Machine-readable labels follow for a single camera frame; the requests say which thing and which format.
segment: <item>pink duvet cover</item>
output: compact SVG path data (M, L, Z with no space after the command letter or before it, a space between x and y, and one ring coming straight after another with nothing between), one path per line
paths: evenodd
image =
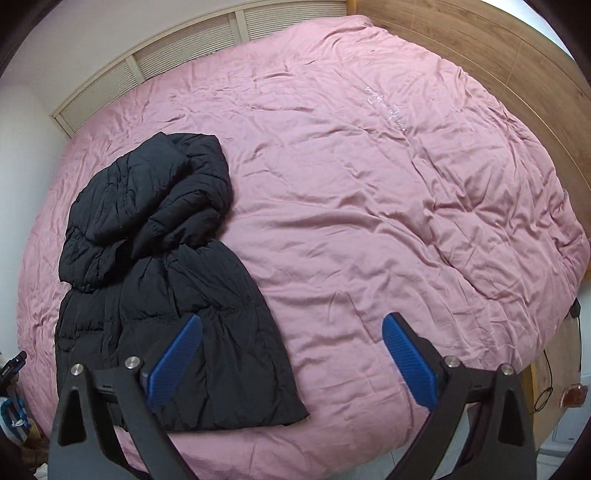
M320 479L401 446L426 412L382 342L387 313L472 367L521 369L589 260L545 149L459 67L365 17L291 27L144 83L68 143L19 286L22 384L45 432L70 205L158 131L220 139L236 193L220 237L263 292L311 413L172 435L204 480Z

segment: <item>black puffer jacket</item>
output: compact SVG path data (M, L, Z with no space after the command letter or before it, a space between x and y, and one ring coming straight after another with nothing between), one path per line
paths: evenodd
M185 313L203 323L167 430L290 424L297 397L271 312L240 260L211 239L232 201L216 137L159 133L96 174L70 210L60 258L72 285L56 326L57 388L72 365L145 356ZM112 411L123 425L121 412Z

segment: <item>silver bolt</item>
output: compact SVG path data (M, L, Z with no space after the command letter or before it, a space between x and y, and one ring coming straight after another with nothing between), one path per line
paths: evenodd
M515 370L509 364L502 364L501 372L503 372L503 375L513 375L515 373Z
M80 375L83 371L84 371L84 365L82 365L82 364L76 364L70 370L72 375L74 375L75 377Z
M136 357L136 356L130 356L126 361L125 361L125 366L127 368L129 368L130 370L134 369L135 367L137 367L139 364L141 363L141 360Z
M449 368L457 368L460 366L460 359L458 357L456 357L455 355L448 355L447 357L444 358L445 360L445 364L449 367Z

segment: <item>wooden bed frame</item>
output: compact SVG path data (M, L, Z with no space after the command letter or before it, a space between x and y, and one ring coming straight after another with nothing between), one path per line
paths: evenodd
M503 102L552 157L591 237L591 87L569 55L481 0L348 0L347 13L452 61Z

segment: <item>blue rubber pad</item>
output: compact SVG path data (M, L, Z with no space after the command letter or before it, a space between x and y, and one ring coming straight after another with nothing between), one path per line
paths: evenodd
M151 410L173 396L203 336L203 325L193 315L174 339L148 379L146 403Z
M382 337L415 401L433 411L438 402L435 374L392 315L382 323Z

